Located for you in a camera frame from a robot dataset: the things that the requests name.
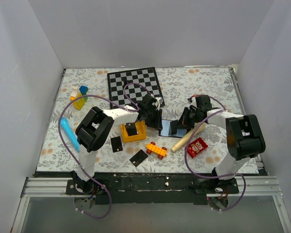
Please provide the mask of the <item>black leather card holder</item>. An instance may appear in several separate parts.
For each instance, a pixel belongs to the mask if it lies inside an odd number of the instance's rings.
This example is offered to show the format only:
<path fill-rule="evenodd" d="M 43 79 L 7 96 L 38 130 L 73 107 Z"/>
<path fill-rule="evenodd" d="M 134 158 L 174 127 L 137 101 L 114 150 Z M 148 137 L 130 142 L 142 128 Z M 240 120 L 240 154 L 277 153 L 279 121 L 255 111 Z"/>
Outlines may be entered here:
<path fill-rule="evenodd" d="M 162 129 L 159 130 L 159 136 L 182 138 L 186 133 L 186 129 L 177 129 L 176 134 L 171 134 L 170 120 L 162 120 Z"/>

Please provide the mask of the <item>yellow plastic bin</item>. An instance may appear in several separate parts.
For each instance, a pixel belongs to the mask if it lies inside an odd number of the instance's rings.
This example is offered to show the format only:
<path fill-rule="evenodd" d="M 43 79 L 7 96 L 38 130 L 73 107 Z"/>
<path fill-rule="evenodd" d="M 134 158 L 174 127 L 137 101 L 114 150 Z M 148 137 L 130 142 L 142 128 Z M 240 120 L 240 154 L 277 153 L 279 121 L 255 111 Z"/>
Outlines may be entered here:
<path fill-rule="evenodd" d="M 144 121 L 122 124 L 120 129 L 124 143 L 146 139 L 146 125 Z"/>

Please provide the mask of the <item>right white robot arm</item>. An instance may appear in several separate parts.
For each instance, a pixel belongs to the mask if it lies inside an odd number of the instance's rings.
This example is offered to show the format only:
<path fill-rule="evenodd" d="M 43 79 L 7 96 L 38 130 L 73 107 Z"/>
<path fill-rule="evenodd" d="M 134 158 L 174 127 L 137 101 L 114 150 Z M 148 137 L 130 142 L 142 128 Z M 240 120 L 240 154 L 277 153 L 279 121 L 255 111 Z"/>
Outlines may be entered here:
<path fill-rule="evenodd" d="M 227 111 L 225 107 L 213 107 L 208 95 L 193 95 L 188 100 L 190 106 L 184 108 L 178 120 L 170 123 L 171 133 L 177 129 L 197 131 L 203 123 L 216 125 L 226 130 L 227 154 L 215 167 L 210 176 L 204 176 L 202 187 L 211 188 L 215 193 L 223 192 L 232 185 L 239 169 L 250 159 L 266 149 L 264 137 L 255 115 L 239 115 Z"/>

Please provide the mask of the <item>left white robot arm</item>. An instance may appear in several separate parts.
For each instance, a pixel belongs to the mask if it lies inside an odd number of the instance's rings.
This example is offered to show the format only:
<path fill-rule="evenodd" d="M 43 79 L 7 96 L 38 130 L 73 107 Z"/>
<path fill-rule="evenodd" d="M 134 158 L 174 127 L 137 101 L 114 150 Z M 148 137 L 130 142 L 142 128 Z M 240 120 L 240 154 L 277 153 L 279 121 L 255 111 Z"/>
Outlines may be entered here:
<path fill-rule="evenodd" d="M 94 166 L 97 151 L 105 144 L 113 127 L 144 121 L 148 127 L 162 129 L 162 99 L 146 94 L 133 107 L 125 105 L 111 110 L 92 107 L 76 129 L 80 145 L 78 170 L 71 176 L 76 188 L 83 194 L 89 194 L 94 183 Z"/>

